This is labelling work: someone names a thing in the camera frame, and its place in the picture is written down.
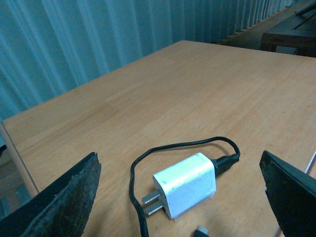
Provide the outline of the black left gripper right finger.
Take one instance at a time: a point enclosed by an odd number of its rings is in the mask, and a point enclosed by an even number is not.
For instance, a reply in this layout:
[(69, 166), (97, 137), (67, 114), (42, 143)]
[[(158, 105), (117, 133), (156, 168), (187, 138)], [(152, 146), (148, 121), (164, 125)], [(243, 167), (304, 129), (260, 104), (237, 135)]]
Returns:
[(316, 235), (316, 180), (268, 151), (259, 163), (266, 195), (286, 237)]

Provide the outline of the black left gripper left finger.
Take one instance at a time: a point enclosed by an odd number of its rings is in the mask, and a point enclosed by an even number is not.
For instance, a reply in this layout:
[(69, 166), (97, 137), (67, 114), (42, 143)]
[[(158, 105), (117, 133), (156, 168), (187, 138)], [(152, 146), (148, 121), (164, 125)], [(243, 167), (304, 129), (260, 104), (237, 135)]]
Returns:
[(90, 153), (0, 222), (2, 237), (80, 237), (96, 197), (101, 163)]

